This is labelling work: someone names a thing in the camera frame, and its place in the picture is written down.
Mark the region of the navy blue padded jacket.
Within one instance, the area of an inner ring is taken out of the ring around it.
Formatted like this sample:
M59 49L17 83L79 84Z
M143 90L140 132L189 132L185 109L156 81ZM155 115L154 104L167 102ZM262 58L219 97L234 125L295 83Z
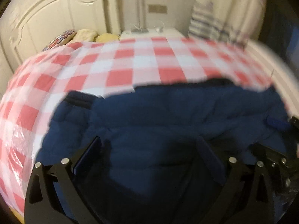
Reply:
M294 137L268 118L288 120L273 86L257 92L221 78L107 98L71 91L36 160L59 163L99 138L76 179L96 215L109 223L199 223L222 191L230 157L253 164L254 143L296 156Z

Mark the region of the red white checkered bed cover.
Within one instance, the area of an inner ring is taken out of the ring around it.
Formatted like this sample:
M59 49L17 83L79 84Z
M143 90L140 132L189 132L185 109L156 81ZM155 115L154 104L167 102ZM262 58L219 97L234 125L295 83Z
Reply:
M19 215L36 154L58 103L71 90L99 96L145 83L191 82L224 76L264 90L273 80L246 50L186 38L71 43L24 61L1 95L1 195Z

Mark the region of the dark window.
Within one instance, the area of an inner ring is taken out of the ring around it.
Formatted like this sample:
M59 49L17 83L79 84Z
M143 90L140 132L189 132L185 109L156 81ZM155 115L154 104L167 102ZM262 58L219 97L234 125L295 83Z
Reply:
M266 0L258 40L298 73L298 0Z

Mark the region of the colourful patterned pillow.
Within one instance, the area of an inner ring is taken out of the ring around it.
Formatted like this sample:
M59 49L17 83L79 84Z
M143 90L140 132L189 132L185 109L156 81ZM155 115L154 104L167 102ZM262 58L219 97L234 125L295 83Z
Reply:
M57 48L59 46L66 45L69 43L73 37L76 35L76 31L74 29L66 30L62 34L55 37L52 41L50 41L44 48L43 52L47 50L51 50Z

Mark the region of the cream patterned curtain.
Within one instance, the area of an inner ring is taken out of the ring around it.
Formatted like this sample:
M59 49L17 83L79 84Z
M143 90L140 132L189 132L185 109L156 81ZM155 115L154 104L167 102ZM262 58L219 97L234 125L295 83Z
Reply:
M244 47L265 12L266 0L195 0L188 35Z

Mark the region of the cream pillow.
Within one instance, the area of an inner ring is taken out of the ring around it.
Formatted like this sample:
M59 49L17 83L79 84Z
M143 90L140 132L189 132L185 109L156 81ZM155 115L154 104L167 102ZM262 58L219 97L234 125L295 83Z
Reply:
M98 33L91 29L78 30L75 36L70 40L69 43L76 42L93 42L97 37Z

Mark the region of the yellow pillow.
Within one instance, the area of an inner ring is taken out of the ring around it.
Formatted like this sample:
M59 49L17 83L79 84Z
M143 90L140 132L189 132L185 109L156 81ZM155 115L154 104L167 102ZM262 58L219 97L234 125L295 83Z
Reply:
M112 41L119 41L119 36L111 33L104 33L97 36L94 40L96 43L109 43Z

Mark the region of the white bedside table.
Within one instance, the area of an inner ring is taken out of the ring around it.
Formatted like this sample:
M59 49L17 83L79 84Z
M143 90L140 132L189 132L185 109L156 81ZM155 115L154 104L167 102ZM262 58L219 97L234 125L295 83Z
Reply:
M123 31L120 35L120 40L124 39L134 39L134 38L184 38L184 35L181 34L175 28L151 28L143 30L126 30Z

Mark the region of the cream wooden headboard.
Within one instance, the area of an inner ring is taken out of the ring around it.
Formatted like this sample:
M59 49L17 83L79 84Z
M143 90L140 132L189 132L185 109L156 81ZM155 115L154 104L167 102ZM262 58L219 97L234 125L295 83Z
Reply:
M118 0L37 0L9 29L9 62L16 69L69 29L120 35Z

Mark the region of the wall switch and socket plate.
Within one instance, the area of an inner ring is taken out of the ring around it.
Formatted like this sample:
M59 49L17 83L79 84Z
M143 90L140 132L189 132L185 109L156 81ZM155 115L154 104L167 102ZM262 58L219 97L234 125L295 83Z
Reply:
M148 12L156 14L167 14L168 8L166 5L148 4Z

